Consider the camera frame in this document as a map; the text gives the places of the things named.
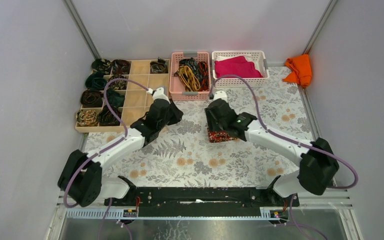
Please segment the red checkered patterned tie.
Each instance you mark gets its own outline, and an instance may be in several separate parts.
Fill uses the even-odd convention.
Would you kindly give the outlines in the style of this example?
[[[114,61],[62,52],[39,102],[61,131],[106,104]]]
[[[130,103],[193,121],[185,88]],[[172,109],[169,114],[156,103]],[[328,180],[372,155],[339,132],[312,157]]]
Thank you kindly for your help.
[[[210,131],[208,132],[208,139],[210,143],[222,143],[222,142],[229,142],[229,141],[235,141],[238,138],[230,136],[227,132],[224,131]]]

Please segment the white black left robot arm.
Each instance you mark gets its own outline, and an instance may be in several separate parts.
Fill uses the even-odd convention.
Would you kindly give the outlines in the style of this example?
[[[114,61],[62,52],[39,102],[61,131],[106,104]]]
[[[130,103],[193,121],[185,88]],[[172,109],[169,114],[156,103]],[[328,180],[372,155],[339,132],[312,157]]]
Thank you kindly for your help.
[[[133,122],[124,135],[90,152],[74,150],[57,181],[64,197],[74,200],[74,206],[87,207],[98,198],[116,198],[128,206],[135,192],[121,177],[106,178],[103,172],[126,155],[153,142],[161,130],[182,120],[184,113],[172,99],[156,99],[145,115]]]

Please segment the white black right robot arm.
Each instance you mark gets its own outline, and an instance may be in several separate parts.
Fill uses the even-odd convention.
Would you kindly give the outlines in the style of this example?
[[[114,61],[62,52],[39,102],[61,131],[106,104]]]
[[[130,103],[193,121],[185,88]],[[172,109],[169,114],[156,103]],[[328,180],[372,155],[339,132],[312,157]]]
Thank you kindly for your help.
[[[281,205],[287,197],[297,193],[323,195],[339,169],[329,143],[322,138],[299,139],[263,126],[252,114],[237,114],[223,99],[214,100],[204,111],[212,132],[222,131],[244,142],[261,145],[298,167],[292,173],[277,176],[270,184],[266,198],[273,206]]]

